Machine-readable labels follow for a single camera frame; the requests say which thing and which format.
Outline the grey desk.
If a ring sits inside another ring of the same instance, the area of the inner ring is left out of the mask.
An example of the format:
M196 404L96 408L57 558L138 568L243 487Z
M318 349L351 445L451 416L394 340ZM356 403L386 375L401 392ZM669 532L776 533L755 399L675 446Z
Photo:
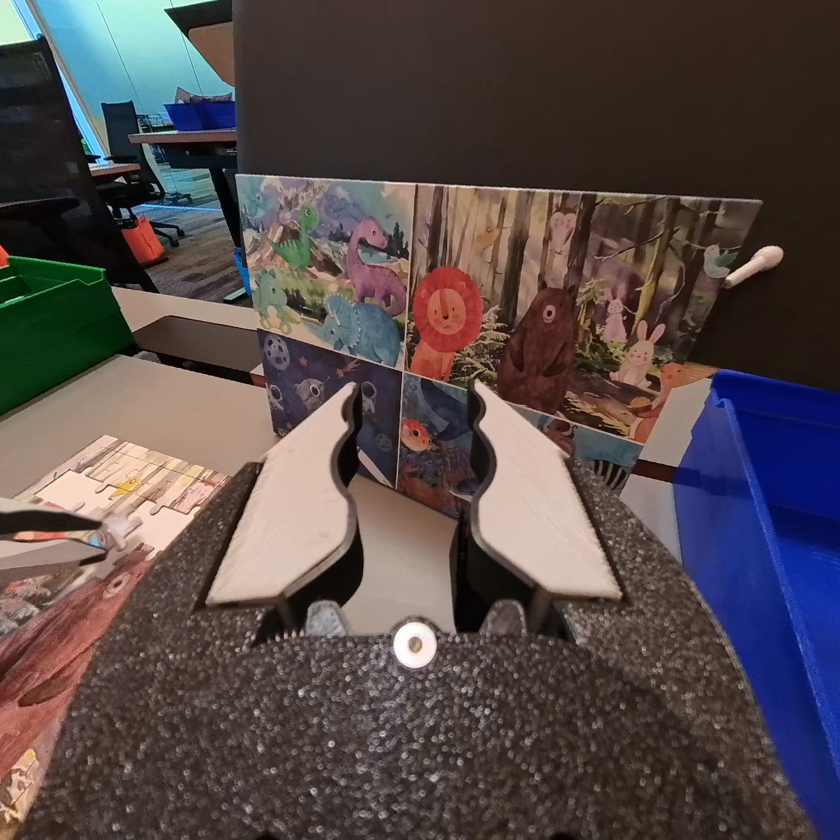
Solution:
M670 481L716 369L687 363L621 493L621 500L681 560ZM2 416L1 495L110 434L232 476L277 438L263 391L137 357L117 355ZM351 485L360 512L364 578L344 607L351 628L378 634L409 616L455 630L446 552L455 521L365 478Z

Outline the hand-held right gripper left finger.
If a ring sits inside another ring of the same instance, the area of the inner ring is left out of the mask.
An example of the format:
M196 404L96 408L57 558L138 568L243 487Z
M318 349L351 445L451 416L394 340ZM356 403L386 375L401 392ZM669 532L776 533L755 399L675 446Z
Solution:
M265 453L208 606L292 596L351 549L361 410L360 386L346 384Z

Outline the wooden top table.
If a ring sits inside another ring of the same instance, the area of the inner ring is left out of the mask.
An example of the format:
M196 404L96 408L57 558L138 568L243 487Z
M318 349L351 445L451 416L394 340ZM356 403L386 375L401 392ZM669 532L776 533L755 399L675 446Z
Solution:
M169 248L169 258L153 270L164 293L177 297L234 306L247 303L245 283L235 250L243 249L235 184L237 172L235 129L152 131L129 136L132 145L161 149L164 173L207 175L215 195L199 205L148 206L150 220L176 223L185 231L180 245Z

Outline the slim black office chair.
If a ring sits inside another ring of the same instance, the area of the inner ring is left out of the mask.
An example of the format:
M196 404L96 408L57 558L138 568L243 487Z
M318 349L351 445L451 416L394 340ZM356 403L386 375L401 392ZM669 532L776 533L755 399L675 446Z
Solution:
M138 221L134 209L141 204L162 202L165 189L148 161L144 148L130 141L140 131L138 116L131 101L101 104L106 124L111 163L137 164L138 171L126 174L126 181L97 183L97 190L112 215L123 228Z

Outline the black divider panel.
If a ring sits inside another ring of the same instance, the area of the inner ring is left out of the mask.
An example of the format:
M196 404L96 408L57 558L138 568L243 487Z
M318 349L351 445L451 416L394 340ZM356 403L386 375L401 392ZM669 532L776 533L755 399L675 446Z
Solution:
M838 389L838 1L233 2L238 168L759 199L694 361Z

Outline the green plastic bin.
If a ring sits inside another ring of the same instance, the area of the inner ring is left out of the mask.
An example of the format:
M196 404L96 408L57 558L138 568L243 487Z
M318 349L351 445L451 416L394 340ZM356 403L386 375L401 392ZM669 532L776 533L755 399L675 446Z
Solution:
M1 414L133 346L104 269L7 258L1 269Z

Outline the dark blue illustrated puzzle box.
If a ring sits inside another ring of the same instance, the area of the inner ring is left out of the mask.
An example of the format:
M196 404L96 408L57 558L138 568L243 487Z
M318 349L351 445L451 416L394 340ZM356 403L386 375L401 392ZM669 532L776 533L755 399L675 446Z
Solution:
M621 492L763 203L245 174L280 438L347 384L361 472L458 518L469 385Z

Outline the orange bag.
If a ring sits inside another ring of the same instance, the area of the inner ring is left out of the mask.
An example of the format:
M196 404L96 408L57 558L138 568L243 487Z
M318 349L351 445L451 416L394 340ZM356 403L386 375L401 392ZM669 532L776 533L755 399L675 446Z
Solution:
M130 219L122 228L122 236L142 266L155 265L165 259L164 247L146 216Z

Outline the black mesh office chair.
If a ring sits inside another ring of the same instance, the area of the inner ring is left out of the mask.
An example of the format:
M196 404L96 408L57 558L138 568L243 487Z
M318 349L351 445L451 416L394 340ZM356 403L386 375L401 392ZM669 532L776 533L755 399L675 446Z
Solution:
M1 243L11 256L96 267L113 285L159 291L97 189L44 36L1 47Z

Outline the dark grey desk flap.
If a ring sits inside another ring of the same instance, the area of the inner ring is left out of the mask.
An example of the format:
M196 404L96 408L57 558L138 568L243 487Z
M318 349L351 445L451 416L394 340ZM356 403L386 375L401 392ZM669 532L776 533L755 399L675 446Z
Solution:
M250 384L261 367L253 329L167 315L133 331L133 339L163 364L231 382Z

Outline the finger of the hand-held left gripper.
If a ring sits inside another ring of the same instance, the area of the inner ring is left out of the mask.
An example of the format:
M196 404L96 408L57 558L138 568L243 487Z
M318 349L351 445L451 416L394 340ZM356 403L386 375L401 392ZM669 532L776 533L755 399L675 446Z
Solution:
M15 582L95 564L109 550L84 539L1 539L1 582Z
M100 529L100 520L81 516L60 507L1 498L1 536L21 532L87 532Z

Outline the blue plastic object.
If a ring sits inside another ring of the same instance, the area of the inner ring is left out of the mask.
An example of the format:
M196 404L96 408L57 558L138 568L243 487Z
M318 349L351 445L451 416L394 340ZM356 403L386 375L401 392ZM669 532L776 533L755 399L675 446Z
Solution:
M719 371L674 479L681 558L801 804L839 838L839 396Z

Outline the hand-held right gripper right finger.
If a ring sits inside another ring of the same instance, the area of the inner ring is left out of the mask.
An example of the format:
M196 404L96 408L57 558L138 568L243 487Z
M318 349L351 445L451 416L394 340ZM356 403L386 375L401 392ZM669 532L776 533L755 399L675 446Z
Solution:
M478 547L551 596L621 601L563 450L481 381L471 383L471 430Z

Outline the forest animal jigsaw puzzle board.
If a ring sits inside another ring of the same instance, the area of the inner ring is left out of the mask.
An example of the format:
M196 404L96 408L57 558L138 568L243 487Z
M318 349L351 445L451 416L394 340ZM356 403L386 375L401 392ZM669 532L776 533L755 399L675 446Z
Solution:
M102 520L138 515L125 551L73 570L1 583L1 827L14 838L41 785L70 700L102 635L159 554L229 476L103 435L15 500ZM21 532L18 540L98 531Z

